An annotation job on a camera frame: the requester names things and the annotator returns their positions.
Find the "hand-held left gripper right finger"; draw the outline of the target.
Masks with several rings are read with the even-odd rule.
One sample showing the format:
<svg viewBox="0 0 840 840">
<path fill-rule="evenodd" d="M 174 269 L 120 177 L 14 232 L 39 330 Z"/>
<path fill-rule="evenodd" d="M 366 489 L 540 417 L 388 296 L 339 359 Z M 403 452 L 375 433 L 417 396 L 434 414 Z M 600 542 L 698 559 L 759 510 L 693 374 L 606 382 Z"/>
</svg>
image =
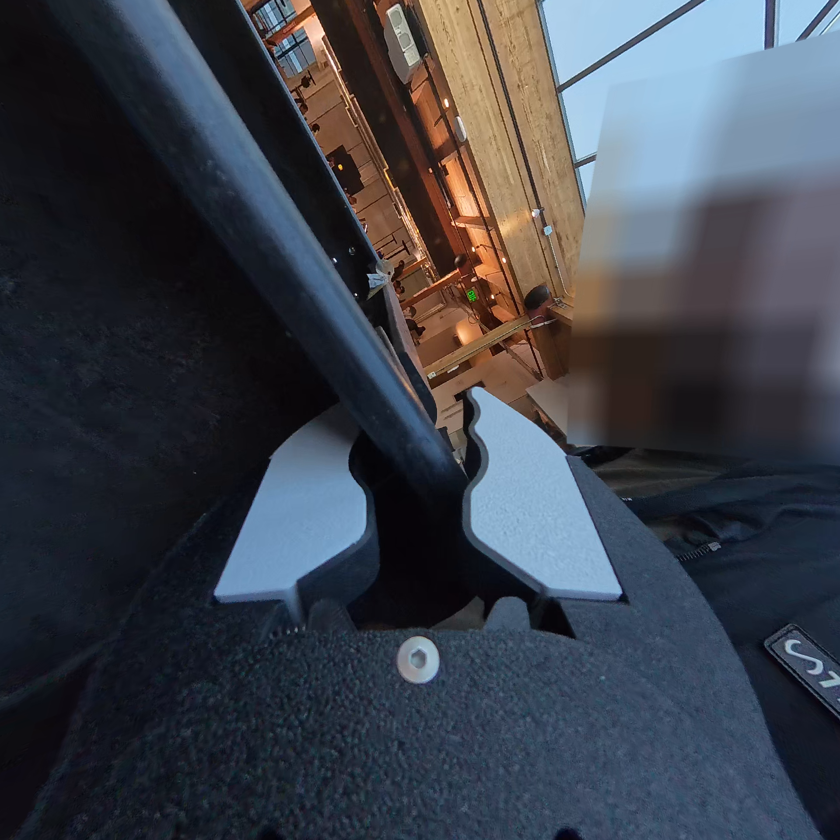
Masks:
<svg viewBox="0 0 840 840">
<path fill-rule="evenodd" d="M 467 542 L 527 591 L 619 601 L 623 588 L 565 452 L 481 387 L 465 395 L 475 474 L 464 496 Z"/>
</svg>

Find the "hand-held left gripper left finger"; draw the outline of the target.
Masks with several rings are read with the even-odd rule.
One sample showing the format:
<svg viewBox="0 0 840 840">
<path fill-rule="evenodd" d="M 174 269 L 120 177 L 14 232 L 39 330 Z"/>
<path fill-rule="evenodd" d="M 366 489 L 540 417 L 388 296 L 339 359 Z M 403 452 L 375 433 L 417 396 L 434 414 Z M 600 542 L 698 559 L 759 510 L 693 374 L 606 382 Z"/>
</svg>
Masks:
<svg viewBox="0 0 840 840">
<path fill-rule="evenodd" d="M 279 602 L 302 624 L 320 601 L 347 607 L 373 585 L 375 501 L 351 465 L 360 434 L 336 405 L 278 447 L 216 584 L 217 602 Z"/>
</svg>

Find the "wooden ceiling beam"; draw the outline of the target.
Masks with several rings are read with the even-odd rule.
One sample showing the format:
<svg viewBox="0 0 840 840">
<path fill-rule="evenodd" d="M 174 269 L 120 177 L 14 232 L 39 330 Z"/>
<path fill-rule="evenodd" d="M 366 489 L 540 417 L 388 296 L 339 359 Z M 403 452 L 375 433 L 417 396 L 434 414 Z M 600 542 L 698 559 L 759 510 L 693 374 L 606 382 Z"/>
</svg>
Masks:
<svg viewBox="0 0 840 840">
<path fill-rule="evenodd" d="M 427 365 L 424 368 L 426 379 L 432 380 L 441 374 L 451 372 L 452 370 L 457 369 L 462 363 L 465 363 L 474 356 L 488 350 L 493 345 L 501 343 L 512 334 L 529 330 L 533 326 L 534 323 L 527 314 L 523 314 L 518 318 L 504 322 L 499 327 L 483 333 L 479 338 L 458 347 L 456 350 L 447 354 L 443 358 Z"/>
</svg>

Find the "person's black jacket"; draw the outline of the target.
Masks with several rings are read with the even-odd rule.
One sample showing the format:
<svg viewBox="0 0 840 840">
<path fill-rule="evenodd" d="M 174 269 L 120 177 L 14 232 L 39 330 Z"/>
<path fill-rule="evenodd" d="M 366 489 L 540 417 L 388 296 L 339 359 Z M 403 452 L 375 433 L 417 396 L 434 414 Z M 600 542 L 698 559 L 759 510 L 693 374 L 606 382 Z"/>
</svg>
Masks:
<svg viewBox="0 0 840 840">
<path fill-rule="evenodd" d="M 839 838 L 839 467 L 573 450 L 698 586 L 824 838 Z"/>
</svg>

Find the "black felt panel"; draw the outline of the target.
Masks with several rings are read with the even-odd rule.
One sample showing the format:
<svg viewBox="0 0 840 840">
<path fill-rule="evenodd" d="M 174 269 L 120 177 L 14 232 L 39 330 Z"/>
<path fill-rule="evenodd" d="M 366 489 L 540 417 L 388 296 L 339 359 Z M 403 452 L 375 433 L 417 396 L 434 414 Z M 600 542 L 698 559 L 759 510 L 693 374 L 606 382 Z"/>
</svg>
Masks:
<svg viewBox="0 0 840 840">
<path fill-rule="evenodd" d="M 334 396 L 41 2 L 2 2 L 2 696 Z"/>
</svg>

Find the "black metal bar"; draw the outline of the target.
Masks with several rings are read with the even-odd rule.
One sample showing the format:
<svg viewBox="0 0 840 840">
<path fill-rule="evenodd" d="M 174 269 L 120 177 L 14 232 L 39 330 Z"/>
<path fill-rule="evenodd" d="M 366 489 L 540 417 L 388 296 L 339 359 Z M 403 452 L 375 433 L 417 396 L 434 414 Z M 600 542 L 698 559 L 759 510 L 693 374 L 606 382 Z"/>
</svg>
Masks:
<svg viewBox="0 0 840 840">
<path fill-rule="evenodd" d="M 428 505 L 466 476 L 168 2 L 47 2 L 372 443 Z"/>
</svg>

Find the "white wall speaker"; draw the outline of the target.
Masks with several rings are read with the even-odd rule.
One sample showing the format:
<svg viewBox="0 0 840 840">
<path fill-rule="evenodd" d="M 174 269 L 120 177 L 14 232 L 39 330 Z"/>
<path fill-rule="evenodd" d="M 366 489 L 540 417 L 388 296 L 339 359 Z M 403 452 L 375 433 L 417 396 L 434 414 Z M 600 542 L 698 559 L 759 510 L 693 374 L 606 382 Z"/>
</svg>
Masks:
<svg viewBox="0 0 840 840">
<path fill-rule="evenodd" d="M 414 38 L 403 5 L 395 3 L 385 10 L 383 31 L 392 68 L 402 84 L 410 85 L 423 64 L 424 52 Z"/>
</svg>

